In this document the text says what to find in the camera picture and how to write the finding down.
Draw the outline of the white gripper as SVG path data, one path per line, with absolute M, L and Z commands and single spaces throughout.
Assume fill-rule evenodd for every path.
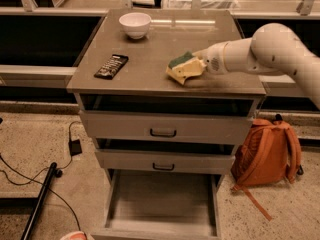
M 192 58 L 174 68 L 180 78 L 200 76 L 205 68 L 211 74 L 247 72 L 251 67 L 251 39 L 216 43 L 194 52 Z

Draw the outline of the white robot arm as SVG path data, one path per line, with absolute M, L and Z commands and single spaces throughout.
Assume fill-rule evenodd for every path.
M 252 37 L 214 44 L 172 60 L 166 73 L 183 84 L 208 72 L 287 75 L 320 108 L 320 57 L 308 50 L 287 26 L 269 23 Z

